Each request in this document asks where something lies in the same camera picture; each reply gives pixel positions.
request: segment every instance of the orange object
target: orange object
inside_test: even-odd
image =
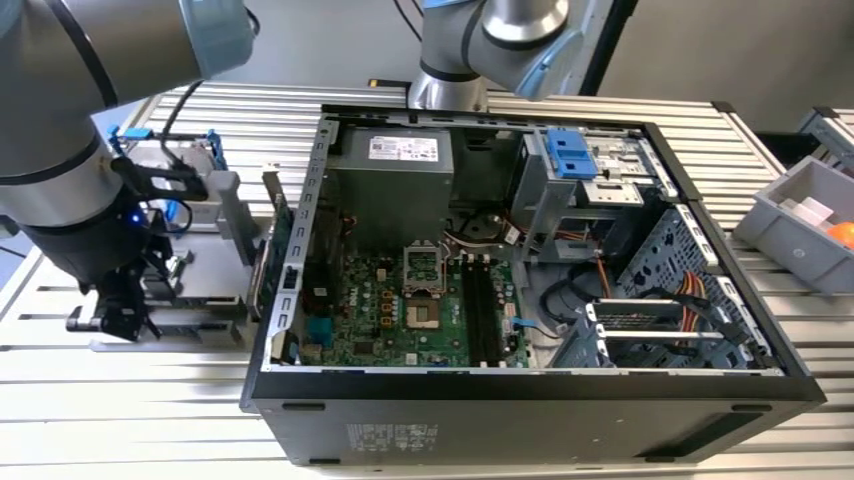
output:
[[[828,229],[828,235],[843,242],[849,248],[854,248],[854,222],[845,222]]]

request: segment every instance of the slotted metal workbench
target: slotted metal workbench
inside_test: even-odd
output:
[[[161,129],[179,93],[150,101],[131,123]],[[277,164],[285,192],[300,198],[322,103],[402,106],[405,96],[397,89],[207,84],[175,125],[177,132],[215,128],[223,135],[229,163],[243,178],[241,195],[259,215],[271,211],[261,178],[266,164]],[[562,97],[532,104],[493,93],[492,109],[656,122],[727,230],[781,172],[740,118],[709,103]],[[0,476],[854,478],[854,296],[815,294],[760,253],[735,246],[829,403],[697,467],[608,471],[561,465],[293,467],[265,423],[238,408],[249,354],[91,352],[93,336],[65,330],[82,298],[74,282],[35,252],[0,295],[0,467],[10,466]]]

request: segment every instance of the green circuit board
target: green circuit board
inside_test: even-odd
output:
[[[418,279],[430,278],[436,264],[429,256],[416,261],[421,263],[410,271],[418,272]],[[301,350],[302,361],[330,366],[472,367],[461,267],[460,259],[449,260],[440,299],[429,295],[406,298],[402,256],[349,257],[332,346],[309,345]],[[510,311],[520,311],[508,264],[492,268],[492,279],[497,321],[506,332],[508,303],[513,304]],[[505,361],[509,367],[528,367],[524,333],[516,332],[513,338],[516,351],[508,351],[502,334]]]

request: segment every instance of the sticker label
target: sticker label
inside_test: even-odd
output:
[[[357,452],[432,452],[437,448],[440,425],[349,423],[350,448]]]
[[[512,226],[510,230],[508,230],[508,235],[505,235],[505,242],[510,245],[516,245],[520,240],[520,230],[517,227]]]
[[[372,160],[440,161],[440,140],[436,138],[374,137],[372,138]]]

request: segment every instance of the black cable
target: black cable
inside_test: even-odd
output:
[[[190,100],[190,97],[193,96],[193,94],[197,93],[197,90],[199,89],[203,83],[205,83],[205,80],[199,80],[198,82],[194,82],[190,85],[190,87],[187,88],[187,91],[182,95],[182,98],[178,99],[178,103],[175,104],[173,113],[170,113],[170,118],[167,118],[166,124],[163,125],[163,131],[161,133],[161,150],[163,150],[163,153],[166,154],[166,156],[170,157],[173,164],[182,163],[182,159],[178,158],[178,155],[175,155],[175,152],[173,152],[173,150],[170,150],[170,147],[167,147],[166,141],[170,136],[170,133],[173,132],[173,126],[175,125],[175,120],[178,120],[178,115],[182,113],[185,105],[187,104],[187,100]]]
[[[169,233],[170,235],[183,235],[190,231],[190,227],[193,227],[193,208],[190,208],[190,205],[187,205],[187,202],[185,202],[183,200],[173,201],[178,202],[178,204],[187,210],[187,223],[178,230],[167,230],[166,233]]]
[[[17,252],[11,248],[0,247],[0,251],[5,251],[10,255],[15,255],[17,257],[27,258],[27,255],[25,255],[22,252]]]
[[[418,14],[424,17],[425,10],[422,10],[422,6],[418,4],[418,0],[413,0],[413,5],[416,5],[416,10],[418,10]]]
[[[253,22],[253,33],[255,33],[255,36],[258,37],[262,33],[262,22],[258,20],[255,12],[250,10],[250,7],[246,7],[246,14],[250,17],[250,22]]]
[[[258,36],[259,33],[262,33],[262,22],[258,20],[258,16],[253,12],[253,10],[250,10],[249,8],[246,9],[246,14],[250,17],[250,22],[253,23],[253,32],[255,33],[255,36]],[[182,159],[178,158],[178,155],[175,155],[175,152],[173,152],[170,147],[167,147],[166,142],[169,140],[170,134],[173,133],[173,126],[175,125],[175,120],[178,120],[178,115],[182,113],[182,110],[185,109],[187,100],[190,100],[190,97],[193,97],[193,94],[197,93],[197,90],[199,89],[203,83],[205,83],[205,80],[199,80],[194,82],[190,85],[190,87],[187,87],[187,91],[182,95],[182,98],[178,99],[178,103],[175,104],[173,113],[170,113],[170,118],[167,118],[166,124],[163,125],[163,131],[161,132],[161,150],[163,150],[163,153],[166,154],[167,157],[170,157],[170,160],[173,161],[174,164],[181,163]]]
[[[564,289],[565,287],[569,288],[573,294],[585,303],[592,303],[600,300],[601,297],[585,291],[576,284],[577,278],[582,276],[585,273],[588,273],[589,271],[594,270],[596,267],[597,267],[596,264],[590,262],[585,262],[574,265],[573,268],[570,268],[570,270],[568,271],[566,278],[562,278],[556,283],[553,283],[541,294],[540,302],[538,302],[540,308],[546,314],[546,316],[552,318],[556,322],[573,323],[576,321],[574,317],[565,317],[564,315],[554,313],[549,308],[549,297],[552,297],[556,293],[558,293],[561,289]]]
[[[418,33],[418,30],[416,30],[416,25],[413,25],[413,22],[410,21],[410,17],[406,16],[406,12],[404,11],[404,7],[401,6],[401,2],[398,0],[393,0],[396,2],[396,7],[398,7],[398,13],[401,13],[401,17],[404,18],[404,21],[406,22],[406,24],[410,26],[410,30],[413,30],[413,35],[416,35],[416,38],[418,38],[418,41],[422,41],[422,36]]]

